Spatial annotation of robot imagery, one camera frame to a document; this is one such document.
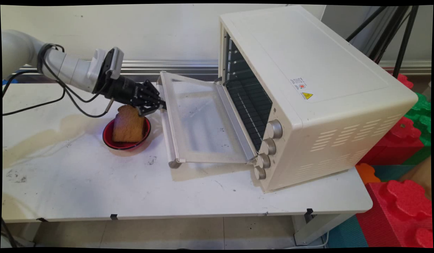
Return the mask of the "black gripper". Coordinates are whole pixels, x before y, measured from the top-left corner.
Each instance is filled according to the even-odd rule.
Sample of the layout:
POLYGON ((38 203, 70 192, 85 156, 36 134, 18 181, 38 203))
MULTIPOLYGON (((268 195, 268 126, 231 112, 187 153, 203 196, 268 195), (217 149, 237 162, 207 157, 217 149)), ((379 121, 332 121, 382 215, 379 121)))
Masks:
POLYGON ((131 105, 137 110, 139 117, 146 117, 161 108, 167 108, 160 92, 149 80, 134 82, 124 76, 117 79, 106 77, 105 98, 131 105))

